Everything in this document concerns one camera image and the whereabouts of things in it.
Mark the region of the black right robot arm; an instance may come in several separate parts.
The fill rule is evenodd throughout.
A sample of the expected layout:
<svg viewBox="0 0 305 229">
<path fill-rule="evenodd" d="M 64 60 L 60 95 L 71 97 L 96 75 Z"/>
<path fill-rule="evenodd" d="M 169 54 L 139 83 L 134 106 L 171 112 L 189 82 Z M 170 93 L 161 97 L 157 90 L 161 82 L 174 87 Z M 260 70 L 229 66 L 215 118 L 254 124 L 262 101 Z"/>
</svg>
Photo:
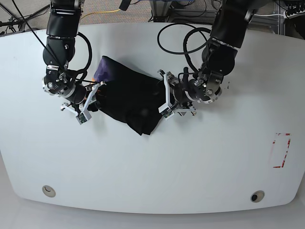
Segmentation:
<svg viewBox="0 0 305 229">
<path fill-rule="evenodd" d="M 88 38 L 79 32 L 83 13 L 83 0 L 52 0 L 51 14 L 47 25 L 47 42 L 43 50 L 46 75 L 43 89 L 50 95 L 59 95 L 68 100 L 77 114 L 87 94 L 82 81 L 92 62 L 92 46 Z M 75 38 L 80 36 L 87 44 L 89 58 L 84 68 L 69 70 L 69 62 L 75 54 Z"/>
</svg>

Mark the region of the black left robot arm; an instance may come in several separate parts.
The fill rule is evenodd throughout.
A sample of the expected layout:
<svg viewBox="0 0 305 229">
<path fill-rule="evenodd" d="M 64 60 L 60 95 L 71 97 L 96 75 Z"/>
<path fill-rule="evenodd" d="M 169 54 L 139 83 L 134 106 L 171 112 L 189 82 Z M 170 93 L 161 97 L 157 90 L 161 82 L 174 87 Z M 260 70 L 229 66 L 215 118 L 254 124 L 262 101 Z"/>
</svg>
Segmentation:
<svg viewBox="0 0 305 229">
<path fill-rule="evenodd" d="M 178 82 L 171 83 L 171 105 L 188 107 L 193 101 L 206 104 L 216 101 L 222 93 L 221 84 L 235 66 L 235 57 L 241 48 L 246 29 L 258 9 L 255 0 L 224 0 L 211 29 L 200 27 L 189 31 L 183 40 L 183 51 L 188 63 L 178 74 Z M 202 65 L 193 65 L 187 50 L 189 38 L 196 32 L 208 33 L 209 38 L 198 47 L 202 50 Z"/>
</svg>

